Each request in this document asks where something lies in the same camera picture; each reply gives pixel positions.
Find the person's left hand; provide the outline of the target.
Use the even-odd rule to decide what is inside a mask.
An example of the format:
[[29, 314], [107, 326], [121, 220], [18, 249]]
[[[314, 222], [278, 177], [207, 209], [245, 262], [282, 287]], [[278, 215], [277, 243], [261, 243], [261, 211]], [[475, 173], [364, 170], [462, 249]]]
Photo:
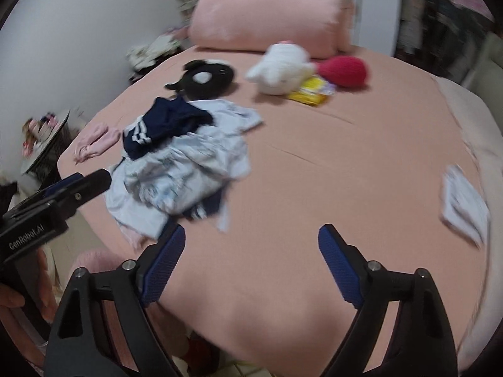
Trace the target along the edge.
[[57, 303], [49, 264], [42, 248], [1, 265], [1, 280], [24, 300], [20, 310], [27, 320], [32, 324], [53, 323]]

